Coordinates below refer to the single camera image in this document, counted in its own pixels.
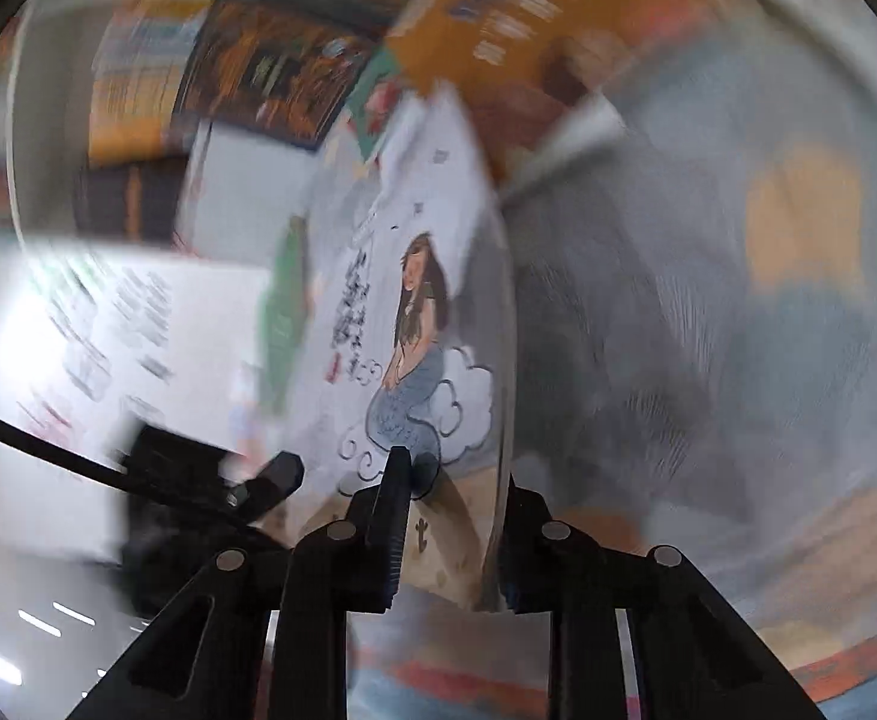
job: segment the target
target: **green object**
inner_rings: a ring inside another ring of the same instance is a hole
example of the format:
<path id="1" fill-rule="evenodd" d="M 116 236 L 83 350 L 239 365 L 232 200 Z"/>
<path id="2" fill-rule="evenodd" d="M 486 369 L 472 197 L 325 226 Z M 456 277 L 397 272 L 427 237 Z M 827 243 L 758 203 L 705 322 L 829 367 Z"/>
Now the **green object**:
<path id="1" fill-rule="evenodd" d="M 262 309 L 265 370 L 259 399 L 263 409 L 271 413 L 281 413 L 285 408 L 285 392 L 305 335 L 307 232 L 304 218 L 289 221 L 285 241 L 275 255 L 272 285 Z"/>
<path id="2" fill-rule="evenodd" d="M 378 50 L 346 100 L 363 159 L 370 159 L 377 151 L 401 88 L 401 68 L 395 55 L 388 49 Z"/>

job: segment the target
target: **paper sheet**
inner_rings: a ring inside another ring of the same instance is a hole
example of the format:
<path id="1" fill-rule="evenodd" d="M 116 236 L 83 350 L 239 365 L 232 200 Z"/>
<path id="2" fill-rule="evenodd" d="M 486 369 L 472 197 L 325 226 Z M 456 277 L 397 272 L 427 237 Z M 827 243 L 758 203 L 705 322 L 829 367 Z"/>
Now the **paper sheet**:
<path id="1" fill-rule="evenodd" d="M 387 141 L 406 151 L 400 176 L 322 277 L 277 446 L 301 455 L 305 482 L 265 527 L 295 543 L 377 482 L 392 445 L 429 452 L 441 471 L 413 503 L 403 581 L 473 607 L 509 458 L 509 270 L 450 87 L 409 134 Z"/>

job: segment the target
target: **long brown hair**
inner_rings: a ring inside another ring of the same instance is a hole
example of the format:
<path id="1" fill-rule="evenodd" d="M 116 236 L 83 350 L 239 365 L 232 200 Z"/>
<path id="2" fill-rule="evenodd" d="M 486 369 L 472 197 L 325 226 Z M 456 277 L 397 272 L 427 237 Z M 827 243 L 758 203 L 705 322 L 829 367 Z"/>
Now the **long brown hair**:
<path id="1" fill-rule="evenodd" d="M 438 330 L 444 329 L 448 323 L 448 290 L 445 287 L 445 274 L 442 272 L 439 260 L 436 259 L 435 250 L 432 248 L 432 236 L 428 233 L 416 235 L 409 247 L 402 255 L 402 272 L 405 272 L 405 264 L 409 261 L 409 257 L 413 254 L 421 254 L 425 252 L 425 269 L 422 271 L 422 282 L 415 290 L 416 299 L 412 304 L 412 310 L 409 312 L 410 327 L 405 333 L 404 341 L 411 341 L 412 338 L 418 338 L 421 335 L 421 314 L 422 306 L 425 305 L 425 285 L 428 284 L 432 288 L 432 299 L 436 302 L 436 327 Z M 399 335 L 402 328 L 402 317 L 405 316 L 405 309 L 412 299 L 413 291 L 406 290 L 402 287 L 402 297 L 398 300 L 398 314 L 395 315 L 395 341 L 394 346 L 398 346 Z"/>

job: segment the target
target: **black cable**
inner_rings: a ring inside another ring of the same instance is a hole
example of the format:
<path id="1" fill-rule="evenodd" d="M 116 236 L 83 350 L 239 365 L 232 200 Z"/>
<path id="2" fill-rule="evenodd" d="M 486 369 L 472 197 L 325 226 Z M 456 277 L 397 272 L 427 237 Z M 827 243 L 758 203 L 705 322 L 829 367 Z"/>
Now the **black cable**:
<path id="1" fill-rule="evenodd" d="M 197 514 L 200 517 L 214 519 L 219 522 L 226 522 L 242 530 L 254 530 L 242 519 L 234 517 L 223 509 L 216 509 L 208 504 L 192 500 L 191 498 L 185 498 L 172 493 L 170 490 L 165 490 L 165 488 L 160 488 L 152 483 L 128 476 L 121 471 L 110 469 L 108 466 L 103 466 L 82 455 L 77 455 L 75 452 L 39 439 L 39 437 L 33 436 L 31 433 L 8 424 L 3 419 L 0 419 L 0 443 L 10 446 L 12 449 L 17 449 L 19 452 L 32 455 L 32 457 L 45 461 L 45 463 L 49 463 L 52 466 L 71 471 L 85 477 L 85 479 L 107 485 L 116 490 L 122 490 L 123 493 L 139 495 L 142 498 L 148 498 L 164 506 L 181 509 L 181 511 Z"/>

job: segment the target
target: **black clamp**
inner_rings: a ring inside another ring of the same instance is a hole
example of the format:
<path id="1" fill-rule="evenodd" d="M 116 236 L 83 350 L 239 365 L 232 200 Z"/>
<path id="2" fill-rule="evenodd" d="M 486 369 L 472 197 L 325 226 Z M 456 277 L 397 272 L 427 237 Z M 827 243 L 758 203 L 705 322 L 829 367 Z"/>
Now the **black clamp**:
<path id="1" fill-rule="evenodd" d="M 675 547 L 605 549 L 509 487 L 499 576 L 509 608 L 552 614 L 550 720 L 627 720 L 626 610 L 643 720 L 821 720 L 811 698 Z"/>
<path id="2" fill-rule="evenodd" d="M 279 610 L 269 720 L 344 720 L 346 611 L 382 613 L 398 589 L 412 462 L 389 453 L 377 487 L 291 552 L 221 550 L 176 594 L 69 720 L 253 717 L 272 610 Z"/>

